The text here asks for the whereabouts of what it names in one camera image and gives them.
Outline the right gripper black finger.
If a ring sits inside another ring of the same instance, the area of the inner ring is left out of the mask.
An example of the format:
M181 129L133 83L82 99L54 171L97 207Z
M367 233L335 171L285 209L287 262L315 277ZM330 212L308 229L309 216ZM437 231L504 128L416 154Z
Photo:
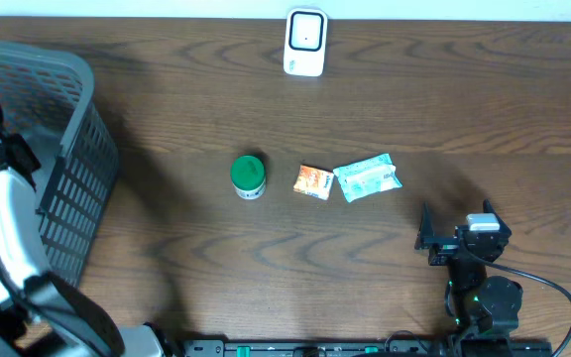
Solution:
M499 224L499 229L505 227L505 223L499 214L496 212L495 208L492 206L488 199L483 201L483 212L486 214L492 214L494 216L495 221Z
M436 243L431 214L426 202L422 205L421 220L414 243L415 250L430 249Z

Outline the mint green wet wipes pack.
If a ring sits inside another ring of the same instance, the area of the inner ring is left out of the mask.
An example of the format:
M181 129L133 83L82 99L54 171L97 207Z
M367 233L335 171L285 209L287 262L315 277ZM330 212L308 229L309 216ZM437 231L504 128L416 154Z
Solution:
M389 154L338 167L333 170L347 202L365 196L402 188L397 167Z

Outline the orange tissue pack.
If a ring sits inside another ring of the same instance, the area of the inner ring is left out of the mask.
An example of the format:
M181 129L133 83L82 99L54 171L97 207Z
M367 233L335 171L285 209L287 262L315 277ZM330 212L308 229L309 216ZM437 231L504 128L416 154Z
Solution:
M301 165L293 190L298 193L327 200L334 181L334 173Z

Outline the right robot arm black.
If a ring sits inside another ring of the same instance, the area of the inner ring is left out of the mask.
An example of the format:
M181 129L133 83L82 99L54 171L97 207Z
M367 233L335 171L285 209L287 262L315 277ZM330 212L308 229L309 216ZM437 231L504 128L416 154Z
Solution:
M446 313L469 338L506 338L518 328L522 287L502 276L488 276L487 267L503 254L511 230L488 200L481 213L466 216L451 236L435 233L428 206L422 206L414 248L428 252L430 266L447 268Z

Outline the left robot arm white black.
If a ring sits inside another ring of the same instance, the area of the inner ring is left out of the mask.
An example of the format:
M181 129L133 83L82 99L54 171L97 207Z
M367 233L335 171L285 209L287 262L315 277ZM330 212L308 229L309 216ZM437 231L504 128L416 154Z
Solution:
M59 277L37 226L39 159L0 105L0 356L174 356L150 324L118 327Z

